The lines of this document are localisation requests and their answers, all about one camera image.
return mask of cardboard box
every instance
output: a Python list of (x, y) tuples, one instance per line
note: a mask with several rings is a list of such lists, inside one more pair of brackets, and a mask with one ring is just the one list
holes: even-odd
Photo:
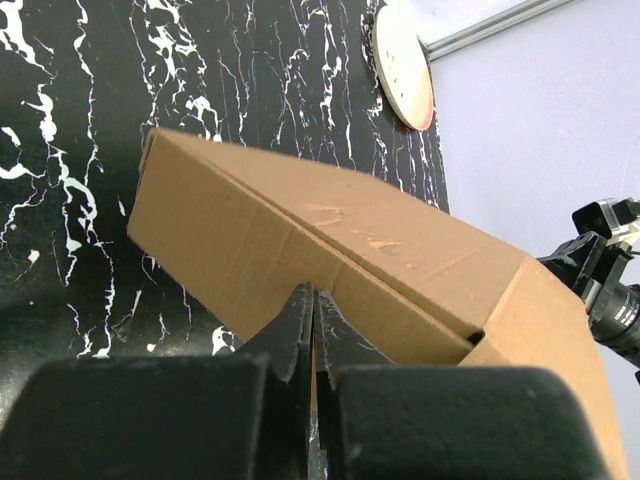
[(130, 237), (242, 340), (311, 281), (398, 363), (555, 371), (627, 478), (584, 307), (534, 258), (373, 176), (169, 130), (140, 173)]

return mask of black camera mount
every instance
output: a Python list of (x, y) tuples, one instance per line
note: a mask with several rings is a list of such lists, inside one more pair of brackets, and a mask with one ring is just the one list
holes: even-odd
[(620, 282), (637, 255), (640, 203), (601, 200), (572, 218), (579, 236), (538, 260), (582, 299), (593, 338), (640, 368), (640, 285)]

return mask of black and white marble backdrop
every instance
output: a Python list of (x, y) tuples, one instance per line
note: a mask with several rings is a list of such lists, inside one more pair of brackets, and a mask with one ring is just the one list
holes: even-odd
[(408, 131), (376, 80), (381, 6), (0, 1), (0, 425), (49, 359), (237, 346), (126, 237), (151, 127), (370, 172), (448, 209), (436, 122)]

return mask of white wall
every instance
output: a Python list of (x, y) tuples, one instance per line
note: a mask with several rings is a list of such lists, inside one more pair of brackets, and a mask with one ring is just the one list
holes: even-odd
[(387, 0), (388, 3), (408, 2), (418, 13), (420, 38), (433, 43), (471, 27), (524, 0)]
[[(432, 68), (453, 215), (541, 256), (575, 236), (576, 208), (640, 197), (638, 0), (570, 3)], [(640, 479), (635, 369), (602, 357)]]

